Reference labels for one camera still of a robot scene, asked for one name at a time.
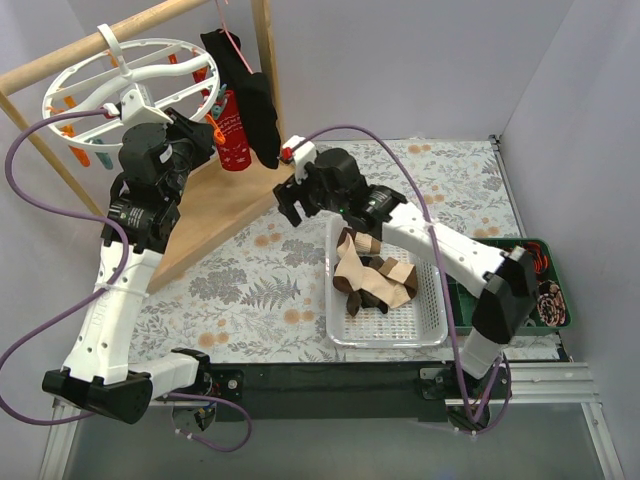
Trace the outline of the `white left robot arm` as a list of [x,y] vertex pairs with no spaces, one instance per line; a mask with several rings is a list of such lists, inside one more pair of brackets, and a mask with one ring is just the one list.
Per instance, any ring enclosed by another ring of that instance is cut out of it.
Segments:
[[127,424],[136,423],[158,396],[180,389],[200,400],[213,386],[211,373],[190,354],[172,352],[157,367],[129,365],[133,327],[180,219],[188,177],[214,153],[212,126],[173,108],[165,114],[167,123],[141,123],[122,137],[121,171],[110,188],[101,233],[97,297],[62,366],[42,381],[45,392]]

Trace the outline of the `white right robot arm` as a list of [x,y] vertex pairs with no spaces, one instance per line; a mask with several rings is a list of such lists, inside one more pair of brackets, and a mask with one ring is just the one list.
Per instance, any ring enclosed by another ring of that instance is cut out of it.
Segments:
[[306,140],[292,139],[281,160],[292,175],[273,193],[279,211],[294,226],[303,217],[329,211],[353,230],[400,247],[436,266],[476,299],[472,328],[455,349],[454,389],[475,397],[489,384],[491,367],[536,308],[539,289],[531,254],[516,246],[504,251],[473,240],[439,221],[425,208],[382,185],[370,184],[346,150],[318,152]]

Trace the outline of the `black sock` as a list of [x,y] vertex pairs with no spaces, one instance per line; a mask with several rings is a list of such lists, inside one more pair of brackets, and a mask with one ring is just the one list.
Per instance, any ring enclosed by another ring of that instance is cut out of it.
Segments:
[[382,276],[377,267],[382,265],[382,259],[379,256],[360,256],[364,271],[360,288],[361,306],[363,308],[376,308],[382,314],[387,314],[389,306],[383,299],[377,296],[377,293],[383,292],[387,294],[389,285],[384,276]]

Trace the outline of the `white round clip hanger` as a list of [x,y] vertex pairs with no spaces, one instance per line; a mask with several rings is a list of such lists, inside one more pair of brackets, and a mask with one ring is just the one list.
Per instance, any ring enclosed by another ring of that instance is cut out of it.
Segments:
[[[221,80],[214,59],[204,48],[168,38],[119,42],[109,27],[101,25],[98,30],[109,48],[64,69],[52,81],[42,102],[45,119],[116,104],[130,84],[140,83],[164,113],[172,108],[192,121],[205,120],[219,97]],[[109,116],[74,118],[48,126],[70,147],[113,155],[129,128]]]

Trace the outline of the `cream brown striped sock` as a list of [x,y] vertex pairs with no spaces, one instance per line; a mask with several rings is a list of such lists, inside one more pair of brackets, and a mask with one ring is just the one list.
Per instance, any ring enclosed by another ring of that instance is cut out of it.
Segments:
[[393,257],[380,258],[382,265],[377,267],[377,270],[385,277],[389,291],[387,294],[377,293],[377,296],[383,299],[390,309],[402,307],[417,295],[416,266],[412,263],[398,261]]
[[346,310],[355,317],[361,306],[360,288],[363,277],[363,265],[360,256],[378,256],[381,243],[368,234],[356,232],[345,227],[339,236],[336,253],[338,263],[334,267],[333,287],[347,295]]

